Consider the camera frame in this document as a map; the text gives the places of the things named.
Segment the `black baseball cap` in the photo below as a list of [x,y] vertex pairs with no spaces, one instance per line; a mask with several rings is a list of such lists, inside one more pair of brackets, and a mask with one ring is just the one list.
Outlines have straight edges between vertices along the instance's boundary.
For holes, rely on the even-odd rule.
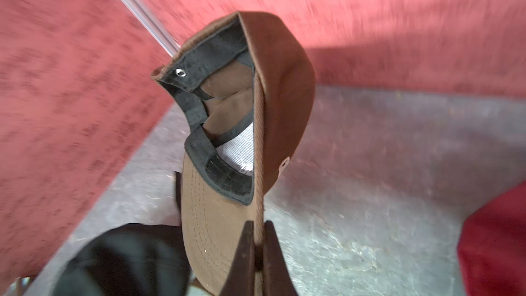
[[179,226],[130,223],[87,243],[66,265],[53,295],[185,295],[190,279]]

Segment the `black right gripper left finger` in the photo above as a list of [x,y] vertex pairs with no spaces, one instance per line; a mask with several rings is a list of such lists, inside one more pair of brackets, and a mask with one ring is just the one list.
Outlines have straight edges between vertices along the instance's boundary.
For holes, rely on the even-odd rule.
[[252,296],[254,294],[256,246],[253,230],[253,222],[246,221],[220,296]]

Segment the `red baseball cap back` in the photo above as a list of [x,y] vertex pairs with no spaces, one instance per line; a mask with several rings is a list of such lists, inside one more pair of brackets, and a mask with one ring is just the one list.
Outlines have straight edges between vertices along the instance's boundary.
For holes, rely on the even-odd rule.
[[525,183],[469,216],[457,247],[467,295],[525,294]]

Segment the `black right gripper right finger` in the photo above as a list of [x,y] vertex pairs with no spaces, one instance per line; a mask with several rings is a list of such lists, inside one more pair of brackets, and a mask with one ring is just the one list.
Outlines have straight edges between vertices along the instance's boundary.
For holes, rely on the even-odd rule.
[[298,296],[290,278],[284,255],[272,221],[264,223],[263,295]]

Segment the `brown baseball cap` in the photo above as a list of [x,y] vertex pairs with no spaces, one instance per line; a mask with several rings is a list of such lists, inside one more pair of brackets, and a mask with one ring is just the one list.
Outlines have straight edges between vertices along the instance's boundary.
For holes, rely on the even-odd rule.
[[256,245],[263,242],[264,196],[305,132],[315,71],[278,16],[234,12],[189,38],[151,78],[190,128],[182,236],[197,280],[218,295],[246,222],[254,224]]

